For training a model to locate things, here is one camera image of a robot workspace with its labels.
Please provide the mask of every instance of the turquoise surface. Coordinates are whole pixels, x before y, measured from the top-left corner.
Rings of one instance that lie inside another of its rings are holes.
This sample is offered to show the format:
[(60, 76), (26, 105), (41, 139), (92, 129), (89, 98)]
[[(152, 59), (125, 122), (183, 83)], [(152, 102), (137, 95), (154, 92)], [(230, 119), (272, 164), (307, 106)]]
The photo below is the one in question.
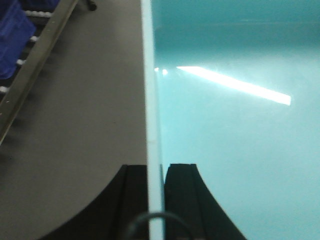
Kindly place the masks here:
[(320, 2), (152, 4), (164, 173), (197, 164), (250, 240), (320, 239)]

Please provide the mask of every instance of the black wire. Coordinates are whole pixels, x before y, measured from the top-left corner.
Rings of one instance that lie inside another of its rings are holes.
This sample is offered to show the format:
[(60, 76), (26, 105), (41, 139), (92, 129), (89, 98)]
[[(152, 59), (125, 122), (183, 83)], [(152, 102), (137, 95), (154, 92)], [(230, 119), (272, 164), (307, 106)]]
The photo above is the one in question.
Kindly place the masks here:
[(128, 226), (123, 240), (131, 240), (134, 234), (136, 233), (137, 229), (151, 219), (170, 219), (174, 220), (181, 225), (181, 227), (185, 230), (188, 235), (189, 240), (193, 240), (194, 237), (190, 231), (189, 226), (177, 215), (171, 212), (154, 212), (154, 213), (143, 213), (137, 216)]

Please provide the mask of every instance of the blue container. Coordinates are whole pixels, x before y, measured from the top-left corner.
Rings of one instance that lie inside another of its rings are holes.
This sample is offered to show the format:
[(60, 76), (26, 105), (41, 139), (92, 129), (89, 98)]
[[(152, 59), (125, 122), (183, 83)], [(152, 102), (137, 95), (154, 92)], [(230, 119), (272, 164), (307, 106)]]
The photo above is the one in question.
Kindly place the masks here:
[(60, 0), (20, 0), (22, 6), (26, 9), (52, 10), (56, 8)]
[(18, 0), (0, 0), (0, 79), (13, 75), (17, 59), (35, 31)]

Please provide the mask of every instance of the metal rail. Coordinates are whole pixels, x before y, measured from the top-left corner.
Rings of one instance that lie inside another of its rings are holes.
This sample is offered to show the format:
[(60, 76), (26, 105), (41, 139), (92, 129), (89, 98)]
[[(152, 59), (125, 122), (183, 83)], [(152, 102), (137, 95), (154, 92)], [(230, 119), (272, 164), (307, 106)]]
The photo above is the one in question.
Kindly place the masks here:
[(0, 144), (35, 83), (78, 0), (62, 0), (0, 103)]

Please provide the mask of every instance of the gray table surface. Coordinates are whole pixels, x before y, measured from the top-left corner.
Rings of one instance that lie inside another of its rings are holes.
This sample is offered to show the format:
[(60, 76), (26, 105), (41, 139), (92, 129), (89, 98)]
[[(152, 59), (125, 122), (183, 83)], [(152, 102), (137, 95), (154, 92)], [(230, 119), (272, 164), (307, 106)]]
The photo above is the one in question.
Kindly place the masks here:
[(76, 6), (0, 146), (1, 240), (39, 238), (146, 164), (140, 1), (97, 3)]

